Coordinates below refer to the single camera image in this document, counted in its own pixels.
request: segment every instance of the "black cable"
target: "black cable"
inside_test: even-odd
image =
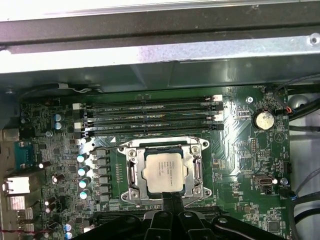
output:
[[[298,197],[297,199],[291,201],[288,204],[288,220],[292,230],[292,239],[293,240],[300,240],[296,222],[295,222],[295,206],[299,204],[309,203],[316,200],[320,200],[320,191],[304,195],[302,197]]]
[[[310,217],[312,215],[317,215],[317,214],[320,214],[320,208],[314,208],[314,209],[303,211],[294,217],[295,224],[301,222],[303,219],[307,217]]]
[[[311,114],[320,109],[320,98],[313,100],[309,103],[306,103],[303,106],[297,107],[295,113],[289,115],[289,121],[293,121],[298,118],[302,118],[308,114]]]
[[[290,131],[319,133],[320,126],[289,126]]]

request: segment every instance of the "screw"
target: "screw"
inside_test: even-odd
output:
[[[288,185],[289,181],[288,181],[288,179],[286,179],[285,177],[283,177],[283,178],[280,179],[280,183],[281,183],[282,185]]]
[[[130,150],[128,152],[129,157],[134,158],[136,156],[136,151],[135,150]]]
[[[220,217],[220,218],[218,219],[218,221],[219,221],[219,223],[221,223],[221,224],[226,224],[226,223],[228,222],[228,220],[225,219],[224,217]]]
[[[191,152],[194,153],[194,154],[196,154],[196,153],[199,152],[199,148],[198,148],[197,146],[193,146],[193,147],[191,148]]]
[[[251,104],[254,102],[254,98],[252,96],[248,96],[245,100],[248,104]]]
[[[131,196],[136,199],[139,197],[139,194],[136,191],[133,191],[131,192]]]
[[[194,188],[193,191],[194,191],[195,194],[200,194],[201,193],[201,189],[199,187]]]
[[[186,211],[186,212],[184,213],[184,216],[185,216],[186,218],[191,218],[191,217],[193,216],[193,214],[192,214],[192,212]]]

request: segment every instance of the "white connector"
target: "white connector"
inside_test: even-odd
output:
[[[72,103],[72,110],[81,110],[82,104],[81,103]]]
[[[74,129],[83,129],[83,123],[82,122],[75,122],[74,123]]]
[[[223,114],[214,115],[214,120],[216,122],[222,122],[224,120],[224,115]]]
[[[213,95],[213,96],[212,96],[212,100],[213,100],[214,102],[222,102],[222,101],[223,101],[223,96],[222,96],[222,94]]]

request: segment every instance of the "silver screw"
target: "silver screw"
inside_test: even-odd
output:
[[[134,199],[137,199],[139,197],[139,194],[137,191],[132,191],[131,192],[131,196],[134,198]]]
[[[254,102],[254,98],[252,96],[248,96],[245,100],[248,104],[252,104]]]
[[[52,133],[52,131],[46,131],[46,132],[45,132],[45,135],[46,135],[48,138],[50,138],[50,137],[52,137],[54,134]]]
[[[199,187],[194,189],[194,193],[195,194],[200,194],[201,193],[201,189]]]
[[[220,218],[218,219],[218,221],[219,221],[219,223],[221,223],[221,224],[226,224],[226,223],[228,222],[228,220],[225,219],[224,217],[220,217]]]
[[[128,152],[129,157],[134,158],[136,156],[136,151],[135,150],[130,150]]]
[[[288,179],[286,179],[285,177],[283,177],[283,178],[280,179],[280,183],[281,183],[282,185],[288,185],[289,181],[288,181]]]
[[[187,211],[187,212],[184,213],[184,216],[186,218],[191,218],[192,217],[192,212]]]
[[[192,152],[193,154],[196,154],[196,153],[199,152],[199,148],[198,148],[197,146],[193,146],[193,147],[191,148],[191,152]]]

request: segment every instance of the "green circuit board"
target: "green circuit board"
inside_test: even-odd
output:
[[[223,114],[223,122],[215,124],[220,127],[223,125],[223,129],[207,129],[207,120],[193,117],[193,111],[198,111],[199,103],[189,102],[186,105],[186,100],[200,101],[206,96],[220,95],[223,109],[219,113]],[[281,98],[287,102],[286,90],[281,93]],[[119,126],[124,119],[122,115],[137,110],[137,106],[147,106],[157,112],[163,105],[169,105],[171,100],[177,102],[171,103],[168,108],[177,112],[168,117],[169,121],[149,125],[135,122]],[[111,121],[108,126],[95,124],[92,128],[96,131],[90,137],[90,142],[80,144],[75,134],[75,123],[81,120],[81,116],[75,114],[73,104],[99,109],[101,115],[92,118],[95,123],[114,112],[121,117],[108,118]],[[33,146],[34,165],[51,162],[51,166],[43,173],[46,185],[42,186],[41,203],[51,196],[63,196],[65,199],[61,211],[43,211],[43,228],[53,219],[59,221],[50,238],[60,240],[65,237],[62,226],[69,220],[75,222],[75,234],[80,234],[83,233],[84,220],[95,212],[127,213],[161,208],[161,205],[141,205],[137,209],[134,204],[121,200],[120,195],[128,190],[128,172],[126,156],[117,149],[109,151],[104,168],[109,176],[107,194],[102,194],[97,182],[101,174],[98,172],[99,163],[91,161],[88,172],[92,178],[90,196],[81,199],[79,181],[82,177],[78,175],[78,170],[84,164],[77,162],[77,156],[97,147],[115,147],[134,139],[193,136],[209,141],[209,147],[202,151],[202,167],[203,185],[212,191],[212,195],[194,202],[190,207],[219,206],[232,217],[287,238],[290,228],[286,217],[286,200],[279,196],[278,191],[285,187],[280,184],[280,179],[286,178],[290,184],[289,119],[279,114],[281,109],[273,95],[266,92],[264,85],[64,96],[23,102],[21,142]],[[274,124],[268,130],[259,129],[253,124],[253,118],[259,111],[267,110],[272,113]],[[56,114],[62,116],[60,129],[55,126]],[[148,117],[161,118],[160,113],[154,115],[149,114]],[[60,174],[64,175],[64,179],[53,184],[52,177]],[[256,175],[272,176],[277,182],[265,189],[257,184]]]

